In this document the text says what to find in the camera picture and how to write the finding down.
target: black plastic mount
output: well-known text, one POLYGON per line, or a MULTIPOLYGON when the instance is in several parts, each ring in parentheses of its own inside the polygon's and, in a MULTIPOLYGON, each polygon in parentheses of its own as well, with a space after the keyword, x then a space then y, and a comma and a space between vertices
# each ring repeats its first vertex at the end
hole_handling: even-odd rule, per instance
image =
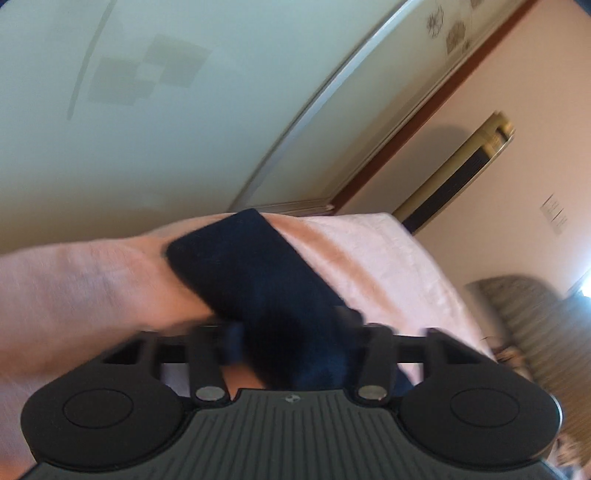
MULTIPOLYGON (((36 460, 86 472, 137 465, 176 442, 196 413, 233 408, 240 400, 230 399, 215 346, 221 328, 197 326, 175 338, 142 333, 37 391, 21 417, 36 460), (188 365, 190 398, 160 381, 164 363, 188 365)), ((430 456, 508 469, 539 458, 555 438, 561 411, 552 396, 445 333, 398 336, 367 325, 363 334, 365 359, 346 398, 390 412, 430 456), (404 363, 421 364, 423 381, 393 398, 395 367, 404 363)))

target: dark blue fabric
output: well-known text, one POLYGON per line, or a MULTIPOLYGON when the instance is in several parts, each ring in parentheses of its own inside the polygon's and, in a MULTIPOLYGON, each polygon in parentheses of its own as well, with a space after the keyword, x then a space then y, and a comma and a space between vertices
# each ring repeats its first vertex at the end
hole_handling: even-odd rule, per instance
POLYGON ((591 15, 591 0, 576 0, 576 2, 583 7, 589 15, 591 15))
MULTIPOLYGON (((246 356, 269 387, 342 388, 356 375, 361 315, 347 309, 256 210, 175 240, 167 257, 216 314, 243 324, 229 345, 242 338, 246 356)), ((398 378, 404 382, 405 376, 400 372, 398 378)))

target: wall decoration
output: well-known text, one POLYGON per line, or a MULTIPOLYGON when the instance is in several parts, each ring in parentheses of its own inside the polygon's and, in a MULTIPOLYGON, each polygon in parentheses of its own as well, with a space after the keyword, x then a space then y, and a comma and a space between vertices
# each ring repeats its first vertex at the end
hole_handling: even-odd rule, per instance
POLYGON ((462 20, 458 20, 447 34, 447 53, 450 54, 464 40, 465 36, 466 24, 462 20))
POLYGON ((429 31, 429 35, 431 35, 431 38, 437 38, 439 36, 439 32, 441 31, 442 26, 443 7, 439 5, 437 11, 429 15, 429 18, 427 19, 427 30, 429 31))

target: bed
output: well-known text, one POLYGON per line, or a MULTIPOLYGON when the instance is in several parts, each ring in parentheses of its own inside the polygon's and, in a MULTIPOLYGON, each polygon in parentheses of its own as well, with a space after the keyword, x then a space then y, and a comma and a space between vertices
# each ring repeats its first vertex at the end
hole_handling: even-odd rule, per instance
MULTIPOLYGON (((34 463, 19 427, 32 392, 137 330, 174 329, 212 313, 176 279, 162 252, 173 239, 223 217, 0 257, 1 480, 34 463)), ((404 335, 438 327, 489 353, 453 287, 391 215, 266 218, 367 322, 404 335)), ((416 365, 401 367, 419 381, 416 365)))

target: small logo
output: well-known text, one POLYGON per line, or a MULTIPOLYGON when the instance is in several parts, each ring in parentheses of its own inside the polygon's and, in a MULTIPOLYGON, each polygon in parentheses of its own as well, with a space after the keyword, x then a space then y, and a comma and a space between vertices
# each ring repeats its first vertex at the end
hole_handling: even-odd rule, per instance
POLYGON ((299 395, 296 395, 295 393, 290 393, 285 398, 285 401, 287 403, 298 403, 300 400, 301 400, 301 397, 299 395))

